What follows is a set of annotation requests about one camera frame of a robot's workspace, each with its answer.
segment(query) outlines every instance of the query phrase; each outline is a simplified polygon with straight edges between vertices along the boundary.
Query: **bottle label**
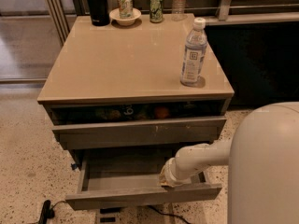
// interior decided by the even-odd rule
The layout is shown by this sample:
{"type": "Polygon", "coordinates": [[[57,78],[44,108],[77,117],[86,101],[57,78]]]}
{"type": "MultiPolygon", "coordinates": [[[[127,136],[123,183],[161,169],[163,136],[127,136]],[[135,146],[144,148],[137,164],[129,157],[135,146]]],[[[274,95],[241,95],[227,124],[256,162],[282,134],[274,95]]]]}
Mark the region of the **bottle label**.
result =
{"type": "Polygon", "coordinates": [[[202,50],[185,48],[185,58],[182,69],[182,80],[196,82],[203,65],[204,54],[202,50]]]}

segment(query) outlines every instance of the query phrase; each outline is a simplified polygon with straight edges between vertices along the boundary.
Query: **black bottle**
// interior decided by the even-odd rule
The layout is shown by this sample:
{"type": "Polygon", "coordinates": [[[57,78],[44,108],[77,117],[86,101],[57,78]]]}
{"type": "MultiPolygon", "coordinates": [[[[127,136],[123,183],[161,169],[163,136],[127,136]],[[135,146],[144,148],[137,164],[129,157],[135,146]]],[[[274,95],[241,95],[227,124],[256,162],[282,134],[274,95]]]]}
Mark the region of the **black bottle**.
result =
{"type": "Polygon", "coordinates": [[[110,24],[107,0],[87,0],[90,8],[92,24],[94,26],[105,26],[110,24]]]}

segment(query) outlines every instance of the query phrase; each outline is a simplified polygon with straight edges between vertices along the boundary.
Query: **floor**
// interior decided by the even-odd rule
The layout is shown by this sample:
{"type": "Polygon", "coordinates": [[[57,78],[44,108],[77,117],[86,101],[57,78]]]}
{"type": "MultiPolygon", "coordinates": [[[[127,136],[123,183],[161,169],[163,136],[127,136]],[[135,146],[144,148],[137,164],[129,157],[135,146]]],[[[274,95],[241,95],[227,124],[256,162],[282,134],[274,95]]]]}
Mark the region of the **floor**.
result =
{"type": "MultiPolygon", "coordinates": [[[[40,20],[29,25],[17,21],[19,26],[12,23],[0,20],[1,78],[46,76],[60,49],[50,22],[40,20]],[[19,32],[10,32],[14,25],[19,32]]],[[[36,101],[41,88],[42,84],[0,85],[0,223],[3,224],[36,223],[45,200],[56,203],[65,194],[77,191],[79,170],[72,171],[72,158],[55,141],[51,121],[36,101]]],[[[221,139],[232,138],[249,112],[250,109],[230,109],[221,139]]],[[[183,216],[193,224],[227,223],[228,168],[211,167],[208,175],[212,182],[223,186],[216,200],[168,203],[156,208],[183,216]]],[[[94,224],[99,217],[98,210],[75,212],[66,203],[57,204],[54,210],[56,216],[48,223],[94,224]]],[[[116,217],[121,224],[184,223],[178,218],[161,216],[148,207],[122,208],[116,217]]]]}

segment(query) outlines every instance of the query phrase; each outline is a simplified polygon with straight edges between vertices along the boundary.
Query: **green can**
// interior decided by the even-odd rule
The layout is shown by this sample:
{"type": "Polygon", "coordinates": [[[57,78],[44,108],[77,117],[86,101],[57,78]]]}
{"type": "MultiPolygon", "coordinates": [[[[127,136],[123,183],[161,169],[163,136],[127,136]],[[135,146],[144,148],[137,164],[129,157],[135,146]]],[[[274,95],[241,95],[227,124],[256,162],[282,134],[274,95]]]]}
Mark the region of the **green can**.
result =
{"type": "Polygon", "coordinates": [[[149,18],[151,22],[163,21],[164,0],[150,0],[149,18]]]}

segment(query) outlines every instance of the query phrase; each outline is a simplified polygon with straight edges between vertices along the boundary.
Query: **drawer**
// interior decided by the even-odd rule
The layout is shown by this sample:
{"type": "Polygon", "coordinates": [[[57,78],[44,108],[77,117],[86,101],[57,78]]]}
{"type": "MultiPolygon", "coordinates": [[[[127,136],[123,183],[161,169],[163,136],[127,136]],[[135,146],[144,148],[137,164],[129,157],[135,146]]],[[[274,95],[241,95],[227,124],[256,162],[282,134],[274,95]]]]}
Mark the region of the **drawer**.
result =
{"type": "Polygon", "coordinates": [[[224,116],[184,119],[56,125],[64,149],[131,147],[186,142],[211,142],[221,133],[224,116]]]}
{"type": "Polygon", "coordinates": [[[78,192],[65,199],[74,210],[215,199],[221,184],[210,184],[203,175],[194,176],[184,186],[160,186],[159,173],[173,153],[165,147],[86,150],[78,192]]]}

